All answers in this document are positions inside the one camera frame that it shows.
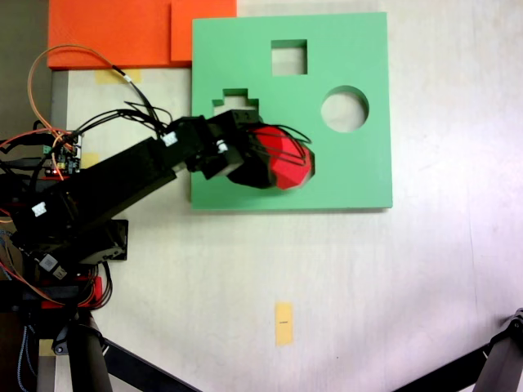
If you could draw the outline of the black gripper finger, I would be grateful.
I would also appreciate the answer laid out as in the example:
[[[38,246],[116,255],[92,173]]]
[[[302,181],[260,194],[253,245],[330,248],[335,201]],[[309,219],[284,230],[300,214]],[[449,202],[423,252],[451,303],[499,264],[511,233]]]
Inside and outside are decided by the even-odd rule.
[[[228,128],[242,129],[253,127],[261,122],[259,113],[255,109],[231,109]]]
[[[245,157],[244,163],[228,174],[227,178],[237,185],[255,189],[276,187],[276,177],[270,169],[270,158],[263,154]]]

